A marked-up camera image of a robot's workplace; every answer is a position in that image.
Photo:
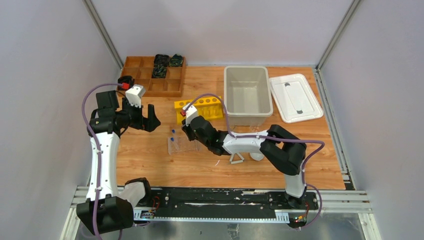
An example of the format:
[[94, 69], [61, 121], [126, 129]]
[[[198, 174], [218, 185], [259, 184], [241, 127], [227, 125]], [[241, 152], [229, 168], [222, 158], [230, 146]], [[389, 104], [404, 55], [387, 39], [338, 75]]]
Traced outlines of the white porcelain dish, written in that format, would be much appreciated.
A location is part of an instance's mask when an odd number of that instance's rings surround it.
[[264, 158], [264, 155], [261, 153], [250, 153], [250, 157], [255, 161], [261, 161]]

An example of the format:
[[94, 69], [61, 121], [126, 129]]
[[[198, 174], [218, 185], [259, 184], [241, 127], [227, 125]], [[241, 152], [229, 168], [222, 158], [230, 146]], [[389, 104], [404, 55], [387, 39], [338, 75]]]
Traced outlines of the white plastic bin lid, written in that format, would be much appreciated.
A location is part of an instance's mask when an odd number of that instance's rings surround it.
[[303, 74], [271, 77], [269, 84], [283, 122], [293, 124], [323, 117], [324, 111]]

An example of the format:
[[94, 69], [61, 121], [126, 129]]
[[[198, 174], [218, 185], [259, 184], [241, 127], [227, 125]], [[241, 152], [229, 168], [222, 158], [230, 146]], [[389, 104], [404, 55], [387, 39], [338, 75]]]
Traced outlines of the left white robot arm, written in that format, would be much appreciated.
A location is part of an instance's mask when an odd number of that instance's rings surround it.
[[86, 121], [92, 149], [91, 176], [85, 202], [77, 205], [76, 214], [97, 238], [132, 227], [135, 207], [146, 207], [153, 201], [145, 177], [127, 181], [121, 192], [117, 184], [117, 154], [123, 133], [129, 128], [151, 133], [161, 124], [152, 104], [143, 116], [144, 93], [141, 86], [135, 86], [118, 102], [116, 91], [98, 92], [97, 108]]

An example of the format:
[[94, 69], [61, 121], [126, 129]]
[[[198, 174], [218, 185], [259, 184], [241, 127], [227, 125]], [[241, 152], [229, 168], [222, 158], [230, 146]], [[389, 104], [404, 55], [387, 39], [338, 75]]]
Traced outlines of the white clay triangle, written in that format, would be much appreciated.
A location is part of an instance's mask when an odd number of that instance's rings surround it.
[[240, 154], [240, 153], [233, 153], [230, 156], [229, 162], [234, 165], [234, 164], [240, 164], [243, 163], [245, 160], [245, 158]]

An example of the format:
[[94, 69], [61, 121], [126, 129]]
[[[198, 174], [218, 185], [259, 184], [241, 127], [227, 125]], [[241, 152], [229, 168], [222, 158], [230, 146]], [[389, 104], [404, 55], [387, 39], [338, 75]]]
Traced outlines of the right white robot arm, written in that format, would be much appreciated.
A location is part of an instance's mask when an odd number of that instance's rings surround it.
[[297, 140], [283, 127], [272, 124], [268, 130], [256, 133], [232, 133], [217, 130], [202, 116], [193, 118], [190, 123], [182, 120], [182, 131], [189, 141], [198, 141], [215, 155], [237, 153], [259, 154], [259, 159], [268, 161], [285, 179], [285, 201], [292, 209], [298, 209], [306, 201], [306, 185], [303, 183], [301, 166], [306, 158], [307, 146], [301, 142], [285, 142], [278, 147], [281, 139]]

